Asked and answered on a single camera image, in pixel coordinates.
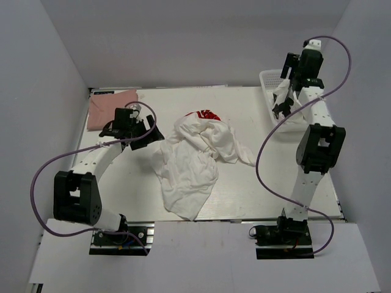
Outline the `plain white t shirt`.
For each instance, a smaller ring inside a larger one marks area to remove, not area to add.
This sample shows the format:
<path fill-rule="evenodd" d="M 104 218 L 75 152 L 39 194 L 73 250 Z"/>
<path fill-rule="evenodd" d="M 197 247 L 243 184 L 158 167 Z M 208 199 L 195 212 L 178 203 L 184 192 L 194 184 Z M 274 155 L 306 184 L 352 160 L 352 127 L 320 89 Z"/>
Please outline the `plain white t shirt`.
<path fill-rule="evenodd" d="M 271 116 L 271 120 L 273 125 L 277 125 L 280 121 L 285 117 L 282 112 L 279 112 L 277 115 L 273 111 L 277 110 L 276 106 L 279 106 L 283 102 L 285 102 L 286 98 L 290 98 L 293 101 L 293 104 L 290 105 L 290 101 L 288 102 L 288 110 L 291 112 L 299 109 L 302 106 L 302 103 L 298 100 L 298 94 L 293 93 L 290 90 L 290 80 L 283 79 L 277 87 L 272 88 L 271 90 L 266 91 L 266 103 L 269 109 L 269 114 Z M 298 112 L 291 118 L 289 118 L 277 131 L 279 132 L 299 132 L 304 131 L 307 127 L 307 122 L 302 114 L 302 112 Z"/>

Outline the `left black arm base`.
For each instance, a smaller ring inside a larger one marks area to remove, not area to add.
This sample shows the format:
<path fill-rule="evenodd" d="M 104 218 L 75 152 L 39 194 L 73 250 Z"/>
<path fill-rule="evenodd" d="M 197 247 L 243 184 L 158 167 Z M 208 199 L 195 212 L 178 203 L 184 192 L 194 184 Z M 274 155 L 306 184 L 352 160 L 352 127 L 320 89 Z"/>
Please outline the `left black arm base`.
<path fill-rule="evenodd" d="M 128 223 L 128 232 L 135 235 L 110 235 L 94 232 L 90 242 L 89 255 L 101 256 L 146 256 L 138 239 L 149 252 L 155 233 L 154 223 Z"/>

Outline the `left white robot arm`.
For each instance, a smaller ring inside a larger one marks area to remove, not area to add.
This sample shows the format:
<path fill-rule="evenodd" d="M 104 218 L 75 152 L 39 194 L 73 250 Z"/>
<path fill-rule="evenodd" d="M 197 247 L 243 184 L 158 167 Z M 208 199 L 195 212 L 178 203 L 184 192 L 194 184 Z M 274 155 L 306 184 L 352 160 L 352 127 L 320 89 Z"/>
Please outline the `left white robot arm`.
<path fill-rule="evenodd" d="M 123 224 L 124 216 L 103 207 L 98 182 L 127 146 L 134 151 L 164 140 L 152 115 L 147 116 L 147 122 L 149 129 L 143 120 L 132 116 L 108 122 L 99 133 L 98 148 L 88 152 L 71 170 L 55 175 L 55 219 L 108 231 L 110 239 L 117 244 L 128 239 L 129 228 Z"/>

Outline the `white red print t shirt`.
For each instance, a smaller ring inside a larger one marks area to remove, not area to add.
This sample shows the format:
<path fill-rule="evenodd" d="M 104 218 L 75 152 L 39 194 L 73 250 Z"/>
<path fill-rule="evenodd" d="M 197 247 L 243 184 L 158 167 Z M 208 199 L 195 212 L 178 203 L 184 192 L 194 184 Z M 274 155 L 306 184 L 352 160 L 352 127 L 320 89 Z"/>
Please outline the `white red print t shirt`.
<path fill-rule="evenodd" d="M 236 138 L 235 130 L 211 110 L 190 112 L 174 123 L 175 132 L 198 150 L 234 164 L 254 166 L 253 152 Z"/>

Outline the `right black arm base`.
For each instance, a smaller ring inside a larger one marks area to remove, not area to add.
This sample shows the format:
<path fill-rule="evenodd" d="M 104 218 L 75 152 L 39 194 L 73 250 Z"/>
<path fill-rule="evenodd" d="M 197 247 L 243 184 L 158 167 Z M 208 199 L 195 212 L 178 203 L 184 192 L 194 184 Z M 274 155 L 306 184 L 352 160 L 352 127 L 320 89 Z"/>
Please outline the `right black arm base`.
<path fill-rule="evenodd" d="M 281 215 L 275 225 L 256 225 L 250 228 L 249 237 L 255 239 L 258 260 L 314 258 L 306 220 L 295 221 Z"/>

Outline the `white cartoon print t shirt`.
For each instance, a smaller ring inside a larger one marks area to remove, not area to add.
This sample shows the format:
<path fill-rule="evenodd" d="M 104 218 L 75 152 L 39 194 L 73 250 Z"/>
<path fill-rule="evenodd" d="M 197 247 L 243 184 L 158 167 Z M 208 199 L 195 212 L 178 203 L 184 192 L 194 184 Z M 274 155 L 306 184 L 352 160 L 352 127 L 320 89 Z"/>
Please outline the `white cartoon print t shirt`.
<path fill-rule="evenodd" d="M 185 220 L 196 219 L 218 179 L 216 161 L 200 136 L 210 121 L 195 113 L 179 118 L 152 156 L 164 208 Z"/>

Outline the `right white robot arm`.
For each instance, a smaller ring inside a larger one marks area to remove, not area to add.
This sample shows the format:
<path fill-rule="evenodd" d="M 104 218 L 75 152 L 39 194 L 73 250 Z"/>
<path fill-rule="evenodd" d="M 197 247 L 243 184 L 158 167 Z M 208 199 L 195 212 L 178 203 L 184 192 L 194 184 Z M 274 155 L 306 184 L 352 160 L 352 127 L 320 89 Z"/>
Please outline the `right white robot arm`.
<path fill-rule="evenodd" d="M 308 127 L 296 150 L 298 175 L 291 201 L 282 215 L 297 222 L 308 218 L 315 191 L 340 154 L 346 131 L 335 125 L 326 103 L 321 99 L 324 84 L 318 73 L 323 55 L 318 49 L 289 53 L 280 77 L 283 83 L 273 93 L 276 118 L 302 116 Z"/>

